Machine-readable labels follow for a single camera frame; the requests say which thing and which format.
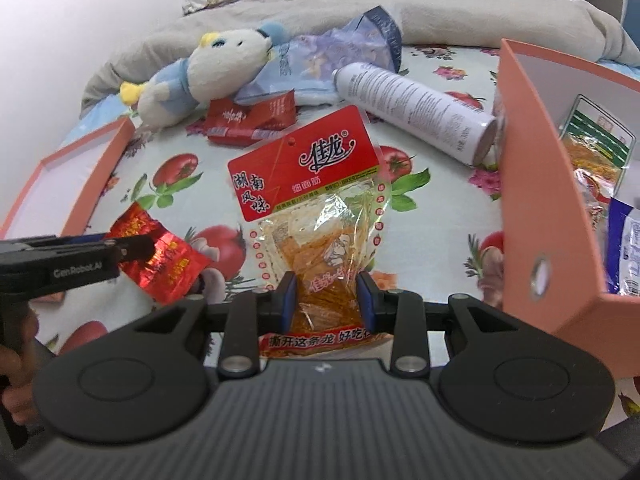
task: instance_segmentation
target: plush toy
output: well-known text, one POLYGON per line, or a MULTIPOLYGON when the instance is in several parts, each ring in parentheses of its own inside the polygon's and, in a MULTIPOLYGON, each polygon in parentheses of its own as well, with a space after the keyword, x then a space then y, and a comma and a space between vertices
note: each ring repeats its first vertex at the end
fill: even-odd
POLYGON ((120 97, 129 106, 138 103, 140 119, 148 126, 172 126, 199 103, 235 94, 258 75, 271 47, 289 40, 273 22, 257 30, 209 32, 193 54, 159 70, 148 82, 122 83, 120 97))

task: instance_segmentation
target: beige blanket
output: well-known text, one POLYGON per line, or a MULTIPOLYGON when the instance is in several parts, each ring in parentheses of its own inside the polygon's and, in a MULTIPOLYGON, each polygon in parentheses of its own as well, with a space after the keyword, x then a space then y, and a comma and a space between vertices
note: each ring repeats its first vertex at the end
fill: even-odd
POLYGON ((404 44, 498 47, 508 38, 640 66, 640 52, 618 20, 581 0, 242 0, 181 18, 111 57, 89 81, 83 113, 117 93, 123 80, 144 82, 189 56, 204 32, 277 20, 294 35, 321 34, 378 5, 396 19, 404 44))

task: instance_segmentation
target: metal grommet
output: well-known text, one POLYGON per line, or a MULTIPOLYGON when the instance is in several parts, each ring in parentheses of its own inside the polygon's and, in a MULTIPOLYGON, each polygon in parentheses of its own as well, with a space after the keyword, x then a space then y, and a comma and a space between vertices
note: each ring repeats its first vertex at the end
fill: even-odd
POLYGON ((220 366, 227 372, 240 374, 251 368, 251 359, 244 355, 231 355, 222 359, 220 366))
POLYGON ((531 271, 531 295, 539 300, 546 294, 551 278, 551 264, 545 256, 539 256, 531 271))
POLYGON ((427 361, 417 355, 403 355, 396 359, 395 364, 398 370, 410 374, 421 372, 427 367, 427 361))

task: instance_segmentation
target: finger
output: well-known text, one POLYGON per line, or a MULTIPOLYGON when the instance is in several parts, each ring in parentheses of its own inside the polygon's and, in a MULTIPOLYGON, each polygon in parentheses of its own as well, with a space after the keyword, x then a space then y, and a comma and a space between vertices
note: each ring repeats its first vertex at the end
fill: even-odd
POLYGON ((22 368, 20 356, 6 346, 0 346, 0 376, 10 376, 22 368))
POLYGON ((33 407, 33 391, 31 383, 20 388, 9 386, 2 392, 2 403, 11 413, 21 412, 33 407))
POLYGON ((36 371, 36 349, 33 341, 28 342, 22 349, 22 366, 12 374, 7 374, 11 386, 19 388, 33 379, 36 371))
POLYGON ((29 309, 29 315, 25 318, 22 324, 22 341, 25 343, 31 341, 38 335, 40 329, 40 323, 35 312, 29 309))
POLYGON ((30 424, 38 420, 38 412, 35 408, 29 408, 28 410, 22 410, 21 412, 14 413, 14 422, 19 426, 30 424))

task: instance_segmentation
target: cylindrical bottle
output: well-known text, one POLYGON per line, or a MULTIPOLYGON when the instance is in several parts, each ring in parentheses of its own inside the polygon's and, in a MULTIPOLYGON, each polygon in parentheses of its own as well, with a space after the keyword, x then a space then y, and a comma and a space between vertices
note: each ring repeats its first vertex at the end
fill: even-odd
POLYGON ((494 116, 389 70, 351 63, 334 73, 334 83, 343 99, 468 166, 480 164, 494 142, 494 116))

